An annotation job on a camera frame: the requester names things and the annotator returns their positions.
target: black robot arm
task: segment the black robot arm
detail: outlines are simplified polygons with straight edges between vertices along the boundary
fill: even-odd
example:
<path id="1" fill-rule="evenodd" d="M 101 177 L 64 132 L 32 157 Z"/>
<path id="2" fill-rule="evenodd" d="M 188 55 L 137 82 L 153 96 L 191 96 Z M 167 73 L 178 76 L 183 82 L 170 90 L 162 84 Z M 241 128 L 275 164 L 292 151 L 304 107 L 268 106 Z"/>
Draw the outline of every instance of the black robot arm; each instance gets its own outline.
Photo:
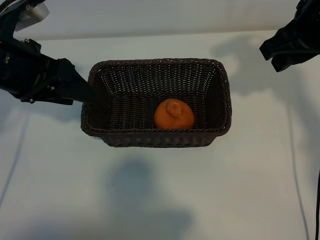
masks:
<path id="1" fill-rule="evenodd" d="M 44 19 L 49 11 L 45 0 L 7 0 L 0 5 L 0 89 L 22 102 L 35 101 L 72 105 L 73 101 L 94 103 L 96 90 L 67 59 L 41 54 L 41 45 L 13 38 L 14 31 Z"/>
<path id="2" fill-rule="evenodd" d="M 301 0 L 296 9 L 294 19 L 260 47 L 277 72 L 320 54 L 320 0 Z"/>

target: orange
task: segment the orange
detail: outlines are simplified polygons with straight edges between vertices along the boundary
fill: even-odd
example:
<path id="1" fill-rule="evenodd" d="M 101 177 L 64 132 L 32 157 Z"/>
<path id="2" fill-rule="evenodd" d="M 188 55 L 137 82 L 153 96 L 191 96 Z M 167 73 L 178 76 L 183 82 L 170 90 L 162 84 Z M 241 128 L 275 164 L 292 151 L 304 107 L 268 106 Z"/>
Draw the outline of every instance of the orange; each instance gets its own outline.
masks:
<path id="1" fill-rule="evenodd" d="M 195 116 L 191 107 L 185 102 L 169 98 L 157 107 L 154 123 L 159 129 L 191 129 Z"/>

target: wicker basket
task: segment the wicker basket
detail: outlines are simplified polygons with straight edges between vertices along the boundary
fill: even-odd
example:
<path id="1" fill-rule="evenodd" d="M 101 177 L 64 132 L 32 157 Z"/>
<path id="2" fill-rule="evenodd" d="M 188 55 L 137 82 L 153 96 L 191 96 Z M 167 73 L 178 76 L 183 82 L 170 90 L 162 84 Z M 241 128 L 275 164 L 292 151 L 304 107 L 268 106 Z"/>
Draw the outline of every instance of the wicker basket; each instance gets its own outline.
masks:
<path id="1" fill-rule="evenodd" d="M 208 146 L 231 126 L 231 100 L 223 65 L 209 59 L 110 60 L 89 75 L 95 104 L 84 103 L 82 130 L 113 147 Z M 176 98 L 193 110 L 192 129 L 158 129 L 157 106 Z"/>

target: white wall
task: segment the white wall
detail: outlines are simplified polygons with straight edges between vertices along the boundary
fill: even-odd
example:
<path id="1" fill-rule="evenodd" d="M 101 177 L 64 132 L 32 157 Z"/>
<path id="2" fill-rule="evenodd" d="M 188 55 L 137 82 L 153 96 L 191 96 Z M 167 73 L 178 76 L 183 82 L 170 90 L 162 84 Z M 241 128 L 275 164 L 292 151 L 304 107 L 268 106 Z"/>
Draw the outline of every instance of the white wall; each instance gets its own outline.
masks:
<path id="1" fill-rule="evenodd" d="M 278 29 L 298 0 L 46 0 L 50 15 L 16 34 L 60 39 Z"/>

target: tabletop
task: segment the tabletop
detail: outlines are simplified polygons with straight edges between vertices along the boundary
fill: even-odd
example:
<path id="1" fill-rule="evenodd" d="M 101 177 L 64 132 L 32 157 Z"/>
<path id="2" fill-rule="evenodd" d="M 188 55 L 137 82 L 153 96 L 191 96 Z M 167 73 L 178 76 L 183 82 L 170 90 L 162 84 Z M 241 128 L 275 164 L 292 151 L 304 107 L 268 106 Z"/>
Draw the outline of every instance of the tabletop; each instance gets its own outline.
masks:
<path id="1" fill-rule="evenodd" d="M 0 92 L 0 239 L 313 239 L 320 59 L 276 73 L 275 31 L 40 41 L 85 78 L 100 61 L 207 58 L 230 82 L 230 131 L 198 148 L 114 148 L 80 128 L 81 103 Z"/>

